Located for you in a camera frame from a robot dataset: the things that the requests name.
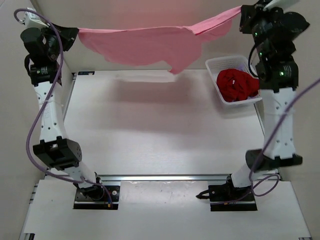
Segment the pink t shirt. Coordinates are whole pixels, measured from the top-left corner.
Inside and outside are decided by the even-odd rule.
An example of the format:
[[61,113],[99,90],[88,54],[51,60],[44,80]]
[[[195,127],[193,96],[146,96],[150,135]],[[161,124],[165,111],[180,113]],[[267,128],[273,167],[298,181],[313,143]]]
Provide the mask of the pink t shirt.
[[107,62],[128,66],[167,63],[179,74],[200,58],[204,43],[225,36],[241,7],[226,10],[191,26],[161,26],[126,30],[80,28],[80,42]]

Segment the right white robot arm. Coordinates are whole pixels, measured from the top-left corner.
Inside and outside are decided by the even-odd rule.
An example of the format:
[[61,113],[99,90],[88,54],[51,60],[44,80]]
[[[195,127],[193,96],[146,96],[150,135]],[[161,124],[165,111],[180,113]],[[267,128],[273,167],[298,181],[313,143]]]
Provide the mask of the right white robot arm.
[[209,199],[215,205],[235,203],[253,194],[269,171],[303,161],[296,152],[293,134],[293,105],[299,85],[293,41],[310,24],[301,14],[288,11],[294,4],[293,0],[260,0],[240,9],[239,30],[253,37],[252,50],[259,57],[255,76],[264,110],[264,145],[248,150],[238,171],[224,184],[200,192],[198,199]]

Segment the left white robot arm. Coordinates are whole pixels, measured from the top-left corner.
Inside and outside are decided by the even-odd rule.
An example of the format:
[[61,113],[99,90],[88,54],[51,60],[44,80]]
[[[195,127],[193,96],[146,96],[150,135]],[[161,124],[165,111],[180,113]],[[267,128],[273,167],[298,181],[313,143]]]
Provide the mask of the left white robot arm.
[[28,27],[20,35],[28,51],[25,68],[41,111],[39,143],[32,149],[49,169],[68,174],[85,197],[100,201],[107,193],[100,177],[83,163],[80,145],[68,138],[61,103],[63,86],[58,57],[73,46],[78,33],[76,27],[56,26],[55,30]]

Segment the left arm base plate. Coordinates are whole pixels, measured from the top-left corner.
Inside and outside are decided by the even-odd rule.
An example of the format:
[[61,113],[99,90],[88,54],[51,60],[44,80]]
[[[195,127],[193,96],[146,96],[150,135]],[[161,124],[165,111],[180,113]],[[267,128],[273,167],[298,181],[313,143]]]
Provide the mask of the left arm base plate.
[[121,186],[115,183],[104,184],[111,197],[105,193],[104,189],[94,189],[92,192],[85,193],[77,189],[74,196],[73,209],[75,210],[118,210],[121,193]]

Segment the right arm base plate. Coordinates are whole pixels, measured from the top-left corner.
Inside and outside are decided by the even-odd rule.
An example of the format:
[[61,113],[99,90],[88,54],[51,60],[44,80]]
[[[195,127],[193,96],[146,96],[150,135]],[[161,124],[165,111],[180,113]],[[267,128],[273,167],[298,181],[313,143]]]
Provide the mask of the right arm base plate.
[[234,188],[226,184],[209,185],[211,212],[254,212],[257,204],[250,187]]

